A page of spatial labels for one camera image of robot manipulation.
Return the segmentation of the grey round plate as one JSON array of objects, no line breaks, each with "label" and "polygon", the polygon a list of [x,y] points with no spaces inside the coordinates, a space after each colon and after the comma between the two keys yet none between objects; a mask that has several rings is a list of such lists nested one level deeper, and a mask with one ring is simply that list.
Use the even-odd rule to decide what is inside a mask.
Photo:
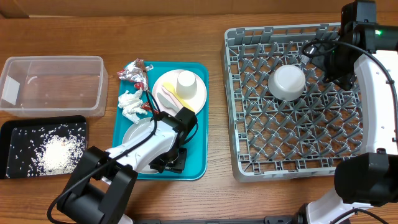
[{"label": "grey round plate", "polygon": [[[150,120],[151,118],[143,118],[141,119],[138,123],[134,123],[129,127],[129,129],[126,131],[122,143],[126,143],[130,141],[132,138],[136,137],[139,135],[143,130],[145,130],[149,125],[150,125]],[[158,174],[159,172],[157,170],[151,169],[150,165],[146,165],[145,168],[141,171],[141,174]]]}]

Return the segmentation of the small grey bowl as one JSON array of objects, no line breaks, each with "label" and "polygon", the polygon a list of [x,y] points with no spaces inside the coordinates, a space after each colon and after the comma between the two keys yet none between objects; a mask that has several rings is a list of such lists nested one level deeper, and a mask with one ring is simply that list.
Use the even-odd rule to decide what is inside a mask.
[{"label": "small grey bowl", "polygon": [[293,101],[305,88],[304,72],[294,65],[279,67],[268,79],[270,93],[280,100]]}]

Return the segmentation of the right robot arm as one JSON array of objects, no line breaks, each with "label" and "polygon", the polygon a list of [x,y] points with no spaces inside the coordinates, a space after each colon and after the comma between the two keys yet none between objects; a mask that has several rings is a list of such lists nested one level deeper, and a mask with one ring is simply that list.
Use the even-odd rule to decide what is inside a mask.
[{"label": "right robot arm", "polygon": [[324,82],[359,85],[363,139],[359,154],[337,165],[333,188],[302,205],[294,223],[348,223],[397,202],[397,27],[378,24],[374,1],[354,1],[341,10],[338,38],[315,39],[301,53]]}]

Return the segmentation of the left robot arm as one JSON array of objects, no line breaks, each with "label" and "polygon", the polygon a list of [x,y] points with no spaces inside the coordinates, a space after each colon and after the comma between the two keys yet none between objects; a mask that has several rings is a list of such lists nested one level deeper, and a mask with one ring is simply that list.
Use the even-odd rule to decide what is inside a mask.
[{"label": "left robot arm", "polygon": [[53,207],[76,223],[131,223],[124,212],[137,176],[145,168],[182,173],[195,113],[182,108],[175,116],[162,111],[130,141],[102,151],[87,149]]}]

